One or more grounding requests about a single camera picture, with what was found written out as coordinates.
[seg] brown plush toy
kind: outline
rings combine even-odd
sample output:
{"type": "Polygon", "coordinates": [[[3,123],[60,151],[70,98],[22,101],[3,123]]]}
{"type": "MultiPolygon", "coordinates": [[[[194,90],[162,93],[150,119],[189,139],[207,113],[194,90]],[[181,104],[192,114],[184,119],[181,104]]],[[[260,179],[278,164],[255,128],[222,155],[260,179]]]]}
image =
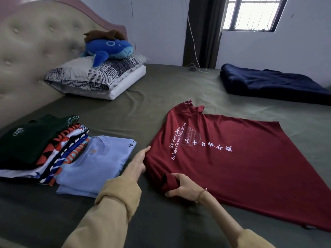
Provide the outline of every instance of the brown plush toy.
{"type": "Polygon", "coordinates": [[[90,32],[87,32],[84,34],[86,37],[84,38],[84,41],[86,43],[96,40],[96,39],[108,39],[108,40],[126,40],[124,34],[116,29],[113,29],[111,31],[101,31],[101,30],[91,30],[90,32]]]}

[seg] person's left hand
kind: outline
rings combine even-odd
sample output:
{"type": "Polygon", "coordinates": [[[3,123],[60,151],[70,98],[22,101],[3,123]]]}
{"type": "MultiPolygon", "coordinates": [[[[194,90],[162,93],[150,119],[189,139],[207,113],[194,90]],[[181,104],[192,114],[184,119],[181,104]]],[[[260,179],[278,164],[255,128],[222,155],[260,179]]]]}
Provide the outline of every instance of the person's left hand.
{"type": "Polygon", "coordinates": [[[128,164],[122,176],[130,177],[136,182],[138,181],[140,175],[146,171],[146,167],[143,163],[145,154],[151,149],[151,146],[148,146],[145,149],[139,151],[128,164]]]}

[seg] white cable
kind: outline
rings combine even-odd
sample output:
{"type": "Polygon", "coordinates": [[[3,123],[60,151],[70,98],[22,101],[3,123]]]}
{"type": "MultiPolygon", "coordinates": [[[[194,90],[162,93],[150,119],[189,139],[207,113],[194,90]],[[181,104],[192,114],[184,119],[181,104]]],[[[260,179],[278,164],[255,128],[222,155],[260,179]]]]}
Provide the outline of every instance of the white cable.
{"type": "MultiPolygon", "coordinates": [[[[194,38],[193,38],[193,33],[192,33],[192,29],[191,29],[191,24],[190,24],[190,19],[189,19],[188,13],[187,13],[187,21],[188,21],[188,26],[190,27],[190,32],[191,32],[191,36],[192,36],[192,40],[193,40],[193,48],[194,48],[195,59],[196,59],[196,61],[197,61],[197,63],[198,63],[198,66],[199,66],[199,68],[200,68],[200,64],[199,64],[199,61],[198,61],[198,58],[197,58],[197,53],[196,53],[196,51],[195,51],[195,43],[194,43],[194,38]]],[[[190,64],[193,64],[193,66],[194,66],[198,71],[200,71],[200,72],[202,72],[202,73],[209,73],[209,70],[208,70],[208,72],[204,72],[204,71],[199,70],[199,69],[195,66],[194,63],[190,63],[190,64]]]]}

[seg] pink headboard frame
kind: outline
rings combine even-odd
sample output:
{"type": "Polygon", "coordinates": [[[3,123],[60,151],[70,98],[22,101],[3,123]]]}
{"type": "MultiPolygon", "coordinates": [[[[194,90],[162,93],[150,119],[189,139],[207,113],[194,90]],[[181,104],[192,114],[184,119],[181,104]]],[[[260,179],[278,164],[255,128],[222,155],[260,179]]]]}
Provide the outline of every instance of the pink headboard frame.
{"type": "MultiPolygon", "coordinates": [[[[44,1],[44,0],[0,0],[0,22],[6,17],[15,13],[21,5],[24,5],[29,2],[34,1],[44,1]]],[[[126,28],[124,25],[112,24],[105,19],[98,16],[93,10],[91,10],[85,3],[81,0],[46,0],[46,1],[57,1],[61,3],[66,3],[81,12],[89,16],[93,21],[99,24],[101,27],[104,27],[107,30],[117,29],[120,32],[124,33],[127,39],[126,28]]]]}

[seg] shirt sleeve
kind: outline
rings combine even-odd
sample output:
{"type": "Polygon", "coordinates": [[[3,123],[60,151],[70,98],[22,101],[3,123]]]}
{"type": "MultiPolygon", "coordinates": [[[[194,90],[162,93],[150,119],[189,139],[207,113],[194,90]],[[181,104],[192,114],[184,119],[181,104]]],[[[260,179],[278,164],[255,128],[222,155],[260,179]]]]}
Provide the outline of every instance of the shirt sleeve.
{"type": "Polygon", "coordinates": [[[108,180],[92,207],[62,248],[119,248],[141,196],[138,184],[127,177],[108,180]]]}
{"type": "Polygon", "coordinates": [[[255,234],[253,231],[246,229],[238,238],[238,248],[275,248],[264,238],[255,234]]]}

